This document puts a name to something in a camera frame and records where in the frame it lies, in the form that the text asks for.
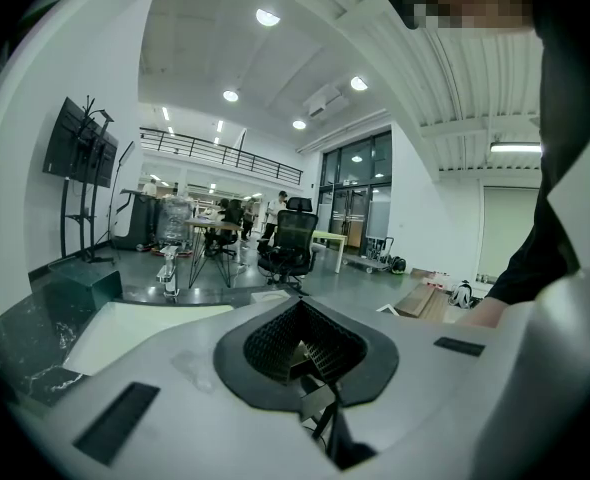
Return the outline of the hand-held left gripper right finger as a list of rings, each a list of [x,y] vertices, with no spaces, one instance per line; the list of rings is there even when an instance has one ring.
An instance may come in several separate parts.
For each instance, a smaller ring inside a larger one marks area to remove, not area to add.
[[[336,383],[366,356],[368,347],[356,323],[321,304],[299,301],[299,340],[321,379]]]

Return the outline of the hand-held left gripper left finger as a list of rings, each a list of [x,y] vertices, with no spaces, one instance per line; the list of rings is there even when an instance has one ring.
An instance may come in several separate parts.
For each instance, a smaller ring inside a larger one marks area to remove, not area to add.
[[[281,303],[252,321],[244,341],[244,357],[265,377],[287,385],[293,355],[301,342],[299,300]]]

